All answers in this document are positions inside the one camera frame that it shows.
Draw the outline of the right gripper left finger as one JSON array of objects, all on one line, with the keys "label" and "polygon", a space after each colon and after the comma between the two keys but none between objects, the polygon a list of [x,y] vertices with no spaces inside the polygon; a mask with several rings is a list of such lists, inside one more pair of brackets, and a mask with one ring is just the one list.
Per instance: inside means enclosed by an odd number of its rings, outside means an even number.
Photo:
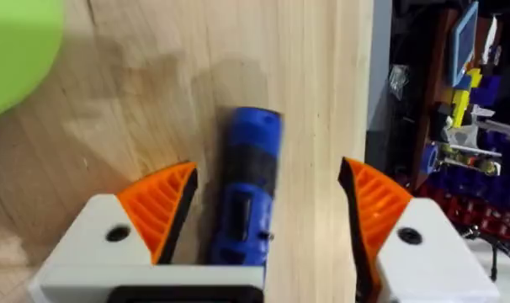
[{"label": "right gripper left finger", "polygon": [[94,195],[29,282],[30,301],[105,302],[170,263],[197,188],[195,163],[182,162]]}]

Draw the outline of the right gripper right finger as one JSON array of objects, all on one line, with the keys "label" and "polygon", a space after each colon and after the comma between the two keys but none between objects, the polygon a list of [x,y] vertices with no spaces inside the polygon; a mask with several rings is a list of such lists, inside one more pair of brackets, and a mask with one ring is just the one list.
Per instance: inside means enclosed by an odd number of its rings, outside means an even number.
[{"label": "right gripper right finger", "polygon": [[439,205],[345,157],[357,302],[498,302],[500,292]]}]

